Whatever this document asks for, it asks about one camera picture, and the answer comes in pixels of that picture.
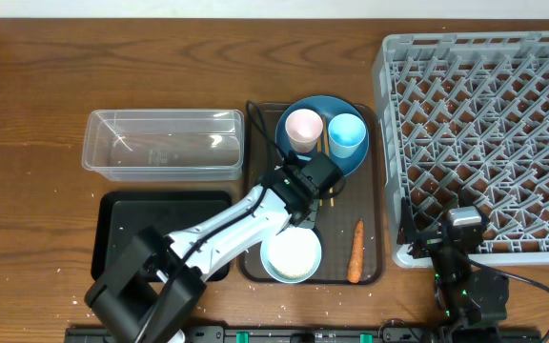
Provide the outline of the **light blue cup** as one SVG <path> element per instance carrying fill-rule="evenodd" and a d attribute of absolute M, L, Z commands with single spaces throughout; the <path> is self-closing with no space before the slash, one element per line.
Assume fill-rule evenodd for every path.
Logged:
<path fill-rule="evenodd" d="M 328 124 L 330 152 L 337 158 L 348 158 L 367 135 L 364 121 L 352 113 L 342 113 Z"/>

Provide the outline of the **orange carrot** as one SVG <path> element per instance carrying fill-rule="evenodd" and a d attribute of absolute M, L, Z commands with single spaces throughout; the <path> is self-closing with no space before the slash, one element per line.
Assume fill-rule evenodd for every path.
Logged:
<path fill-rule="evenodd" d="M 360 218 L 356 223 L 351 256 L 347 269 L 347 279 L 350 283 L 354 284 L 361 280 L 363 273 L 364 234 L 364 222 L 363 219 Z"/>

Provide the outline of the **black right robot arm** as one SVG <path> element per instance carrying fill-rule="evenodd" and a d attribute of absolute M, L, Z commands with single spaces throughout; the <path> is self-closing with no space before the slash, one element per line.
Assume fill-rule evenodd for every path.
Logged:
<path fill-rule="evenodd" d="M 400 201 L 397 242 L 414 259 L 429 258 L 435 271 L 437 305 L 447 319 L 417 337 L 419 342 L 499 342 L 497 324 L 507 318 L 509 279 L 486 269 L 472 269 L 468 253 L 483 242 L 488 216 L 461 196 L 460 205 L 433 231 L 421 231 L 410 199 Z"/>

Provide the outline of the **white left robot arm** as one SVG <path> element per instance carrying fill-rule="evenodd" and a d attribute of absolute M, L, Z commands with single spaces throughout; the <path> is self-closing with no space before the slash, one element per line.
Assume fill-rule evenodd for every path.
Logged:
<path fill-rule="evenodd" d="M 343 178 L 320 152 L 305 165 L 262 175 L 247 195 L 181 231 L 137 233 L 85 294 L 117 342 L 168 342 L 184 326 L 206 282 L 251 246 L 304 221 L 313 203 Z"/>

